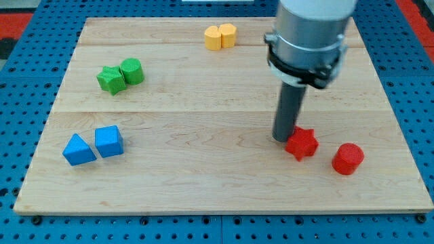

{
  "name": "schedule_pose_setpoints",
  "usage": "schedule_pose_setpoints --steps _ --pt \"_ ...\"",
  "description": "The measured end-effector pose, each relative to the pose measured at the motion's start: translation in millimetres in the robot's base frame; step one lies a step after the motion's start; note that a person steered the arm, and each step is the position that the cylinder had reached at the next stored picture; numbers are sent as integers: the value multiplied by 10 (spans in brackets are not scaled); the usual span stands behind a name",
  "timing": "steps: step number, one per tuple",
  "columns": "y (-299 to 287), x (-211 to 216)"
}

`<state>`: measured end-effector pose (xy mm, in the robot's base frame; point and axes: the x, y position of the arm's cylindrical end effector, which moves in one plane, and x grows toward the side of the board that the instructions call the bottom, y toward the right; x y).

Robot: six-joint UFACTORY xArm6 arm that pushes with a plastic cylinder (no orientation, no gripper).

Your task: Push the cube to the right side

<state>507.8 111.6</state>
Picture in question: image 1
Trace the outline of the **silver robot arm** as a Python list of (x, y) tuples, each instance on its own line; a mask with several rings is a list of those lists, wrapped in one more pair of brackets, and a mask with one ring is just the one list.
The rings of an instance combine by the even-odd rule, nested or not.
[(324, 89), (340, 72), (356, 0), (280, 0), (273, 31), (264, 35), (273, 74), (294, 87)]

